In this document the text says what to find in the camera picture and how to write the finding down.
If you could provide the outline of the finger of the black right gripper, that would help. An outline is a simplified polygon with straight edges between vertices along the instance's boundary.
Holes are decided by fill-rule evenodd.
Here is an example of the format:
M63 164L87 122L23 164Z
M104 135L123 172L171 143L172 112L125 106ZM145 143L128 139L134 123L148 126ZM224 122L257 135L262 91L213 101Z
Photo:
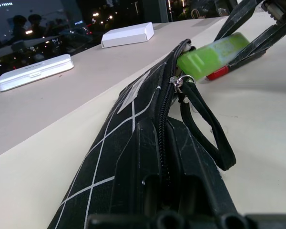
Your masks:
M262 0L242 0L232 10L229 17L221 27L214 41L230 36L253 15L255 8Z
M286 36L286 21L274 24L249 43L227 66L241 67L260 58L276 42Z

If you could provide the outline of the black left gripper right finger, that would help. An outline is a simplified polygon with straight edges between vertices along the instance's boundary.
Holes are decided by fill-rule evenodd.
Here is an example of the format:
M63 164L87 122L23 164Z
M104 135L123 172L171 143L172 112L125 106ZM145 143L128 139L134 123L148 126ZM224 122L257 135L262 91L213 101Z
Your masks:
M179 213L183 215L236 214L237 210L212 157L185 124L168 118L168 134L181 167Z

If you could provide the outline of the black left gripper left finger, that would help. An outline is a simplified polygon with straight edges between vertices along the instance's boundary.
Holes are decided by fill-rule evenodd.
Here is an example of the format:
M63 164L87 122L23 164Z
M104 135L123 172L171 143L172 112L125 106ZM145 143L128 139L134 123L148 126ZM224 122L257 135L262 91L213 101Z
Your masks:
M117 160L110 213L154 216L160 167L156 129L152 120L141 120Z

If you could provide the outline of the black grid pencil pouch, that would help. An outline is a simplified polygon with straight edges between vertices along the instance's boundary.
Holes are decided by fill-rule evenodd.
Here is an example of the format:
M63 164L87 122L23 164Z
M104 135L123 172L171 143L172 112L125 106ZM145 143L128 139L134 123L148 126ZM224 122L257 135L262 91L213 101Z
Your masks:
M191 227L189 216L206 218L216 227L217 220L228 215L183 215L178 211L181 167L172 146L174 137L168 134L169 117L185 124L219 172L236 163L221 125L195 84L185 76L182 86L173 84L177 58L186 49L193 49L188 39L120 92L47 229L156 229L156 220L165 214L178 217L169 220L173 228ZM157 212L154 216L112 214L116 163L141 120L152 120L157 133L161 166Z

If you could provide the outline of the red marker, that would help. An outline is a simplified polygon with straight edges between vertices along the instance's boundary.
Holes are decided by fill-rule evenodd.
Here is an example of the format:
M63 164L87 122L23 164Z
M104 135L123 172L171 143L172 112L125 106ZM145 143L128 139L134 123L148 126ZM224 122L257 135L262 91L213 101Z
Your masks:
M228 73L229 73L229 66L225 65L225 66L221 67L220 69L216 70L215 72L206 76L206 78L209 81L213 81L213 80L216 80L216 79L218 79L218 78L220 78L220 77L222 77Z

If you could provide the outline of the white cardboard box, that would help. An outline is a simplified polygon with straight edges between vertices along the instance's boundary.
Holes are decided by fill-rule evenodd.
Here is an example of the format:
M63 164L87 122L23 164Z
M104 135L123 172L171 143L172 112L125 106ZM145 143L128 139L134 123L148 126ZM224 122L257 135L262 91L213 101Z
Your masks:
M147 42L153 36L154 29L152 22L127 26L106 32L102 36L101 47L111 48L116 46Z

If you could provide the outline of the white plastic pencil case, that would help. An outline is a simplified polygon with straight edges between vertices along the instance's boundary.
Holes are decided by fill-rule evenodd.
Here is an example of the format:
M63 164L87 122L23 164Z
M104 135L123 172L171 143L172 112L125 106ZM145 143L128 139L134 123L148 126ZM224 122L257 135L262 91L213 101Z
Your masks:
M0 76L0 91L20 87L68 71L73 67L74 64L69 54L21 67Z

